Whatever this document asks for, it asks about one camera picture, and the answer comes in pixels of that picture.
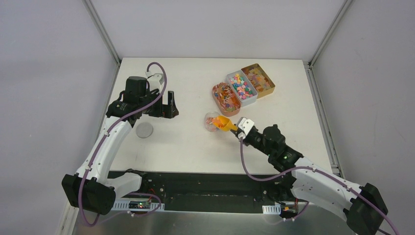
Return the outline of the yellow plastic scoop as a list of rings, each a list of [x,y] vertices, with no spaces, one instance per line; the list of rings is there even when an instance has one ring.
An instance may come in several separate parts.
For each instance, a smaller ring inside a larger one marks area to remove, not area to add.
[[[224,132],[231,131],[231,130],[232,131],[237,131],[237,129],[238,129],[232,123],[232,121],[229,118],[225,117],[225,116],[217,116],[217,117],[214,117],[213,120],[212,120],[212,124],[216,128],[218,128],[218,129],[220,129],[220,130],[222,130]]]

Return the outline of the clear plastic jar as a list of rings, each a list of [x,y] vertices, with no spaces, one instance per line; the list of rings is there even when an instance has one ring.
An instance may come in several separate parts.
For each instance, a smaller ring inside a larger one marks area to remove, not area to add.
[[[220,114],[215,111],[206,113],[204,118],[204,127],[206,130],[209,132],[216,132],[219,130],[219,128],[214,125],[215,121],[217,121],[218,116],[220,116]]]

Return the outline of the orange tray of lollipops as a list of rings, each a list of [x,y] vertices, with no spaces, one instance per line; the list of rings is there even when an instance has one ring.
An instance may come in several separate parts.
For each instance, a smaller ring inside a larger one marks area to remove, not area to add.
[[[222,115],[232,117],[240,112],[241,103],[229,84],[216,84],[212,87],[211,93]]]

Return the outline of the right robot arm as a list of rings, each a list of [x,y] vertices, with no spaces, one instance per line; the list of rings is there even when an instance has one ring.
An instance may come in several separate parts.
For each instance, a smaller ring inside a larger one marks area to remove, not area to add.
[[[263,132],[252,121],[232,128],[242,145],[252,146],[268,156],[280,172],[278,195],[313,203],[338,216],[358,235],[374,235],[386,220],[388,209],[374,185],[364,186],[329,173],[286,144],[276,124]]]

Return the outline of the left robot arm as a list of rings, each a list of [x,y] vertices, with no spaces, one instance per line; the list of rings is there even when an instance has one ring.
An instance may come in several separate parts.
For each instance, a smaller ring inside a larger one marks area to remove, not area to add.
[[[148,78],[130,76],[125,90],[108,107],[99,138],[83,164],[73,175],[66,174],[62,187],[71,206],[106,215],[116,199],[129,193],[143,198],[149,185],[142,174],[127,171],[114,179],[108,177],[111,165],[126,136],[142,115],[174,118],[179,114],[173,91],[167,104],[162,102],[165,77],[156,73]]]

